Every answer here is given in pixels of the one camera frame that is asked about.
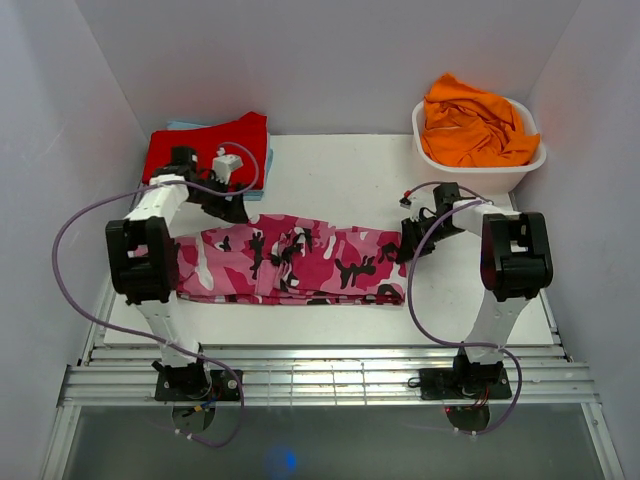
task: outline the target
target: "white wall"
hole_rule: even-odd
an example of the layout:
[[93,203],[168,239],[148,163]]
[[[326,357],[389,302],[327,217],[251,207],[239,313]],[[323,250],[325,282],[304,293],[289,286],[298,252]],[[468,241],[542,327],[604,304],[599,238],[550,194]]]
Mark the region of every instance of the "white wall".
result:
[[583,0],[529,105],[549,158],[518,206],[545,213],[561,336],[589,361],[627,478],[640,478],[640,3]]
[[524,100],[579,0],[77,0],[147,133],[256,109],[273,133],[409,133],[451,70]]
[[[0,477],[39,475],[65,365],[88,324],[64,303],[51,242],[80,207],[131,188],[145,136],[73,0],[0,2]],[[63,242],[66,278],[89,308],[106,274],[105,208]]]

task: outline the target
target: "crumpled orange fabric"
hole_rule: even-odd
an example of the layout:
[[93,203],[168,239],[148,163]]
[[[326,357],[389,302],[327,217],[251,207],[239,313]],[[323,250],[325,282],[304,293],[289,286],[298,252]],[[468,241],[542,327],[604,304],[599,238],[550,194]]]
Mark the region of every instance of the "crumpled orange fabric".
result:
[[448,167],[526,165],[540,134],[525,135],[522,119],[499,95],[484,92],[444,74],[424,97],[422,148]]

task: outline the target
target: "red cloth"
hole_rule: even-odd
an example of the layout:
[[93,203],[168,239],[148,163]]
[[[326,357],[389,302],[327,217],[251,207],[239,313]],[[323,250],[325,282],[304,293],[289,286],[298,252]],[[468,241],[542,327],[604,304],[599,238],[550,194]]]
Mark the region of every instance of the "red cloth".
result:
[[[258,161],[260,175],[258,183],[252,190],[264,187],[264,172],[267,161],[267,117],[254,112],[243,115],[233,122],[215,127],[197,128],[194,130],[159,130],[151,135],[147,160],[142,173],[143,183],[149,183],[151,175],[158,167],[163,167],[171,160],[171,147],[188,146],[198,152],[198,169],[209,169],[217,156],[218,145],[223,142],[236,142],[249,149]],[[231,175],[232,183],[248,185],[255,175],[253,162],[241,149],[225,145],[227,154],[239,155],[242,167]]]

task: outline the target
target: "pink camouflage fabric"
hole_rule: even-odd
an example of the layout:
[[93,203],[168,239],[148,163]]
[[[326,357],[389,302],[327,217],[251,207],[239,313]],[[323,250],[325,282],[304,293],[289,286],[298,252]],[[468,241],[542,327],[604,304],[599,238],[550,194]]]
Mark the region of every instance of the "pink camouflage fabric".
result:
[[180,297],[205,303],[391,304],[405,297],[400,233],[289,215],[180,237]]

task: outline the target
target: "white plastic tub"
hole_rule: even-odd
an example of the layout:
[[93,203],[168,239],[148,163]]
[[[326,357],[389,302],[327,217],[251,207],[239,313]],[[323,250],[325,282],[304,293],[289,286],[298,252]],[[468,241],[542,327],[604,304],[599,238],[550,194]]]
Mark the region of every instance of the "white plastic tub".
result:
[[[538,129],[533,121],[531,112],[521,103],[515,100],[507,99],[518,111],[522,117],[525,133],[533,135],[538,133]],[[431,160],[424,153],[422,144],[420,143],[420,135],[424,129],[424,108],[421,101],[413,109],[413,140],[414,151],[424,161],[428,168],[428,180],[440,180],[443,182],[458,182],[471,190],[478,193],[507,193],[515,188],[522,178],[536,168],[539,168],[547,159],[547,151],[542,142],[538,145],[536,152],[531,158],[531,163],[523,167],[505,167],[505,168],[454,168],[440,165]]]

